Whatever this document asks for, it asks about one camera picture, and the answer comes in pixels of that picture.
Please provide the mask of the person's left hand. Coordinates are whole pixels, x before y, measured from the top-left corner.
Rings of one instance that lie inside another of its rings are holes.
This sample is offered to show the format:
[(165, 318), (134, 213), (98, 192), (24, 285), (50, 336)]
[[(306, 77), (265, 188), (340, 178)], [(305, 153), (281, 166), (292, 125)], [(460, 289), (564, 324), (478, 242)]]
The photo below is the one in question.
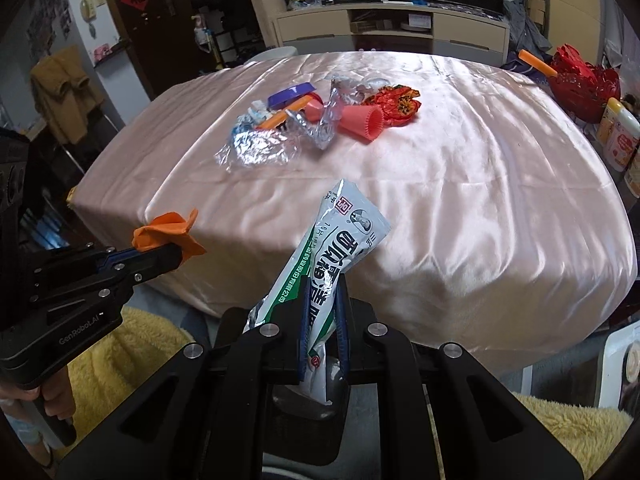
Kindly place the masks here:
[(4, 414), (30, 422), (29, 414), (23, 408), (23, 402), (32, 402), (43, 398), (43, 406), (48, 416), (68, 419), (76, 412), (68, 367), (61, 368), (40, 387), (23, 390), (1, 379), (1, 408)]

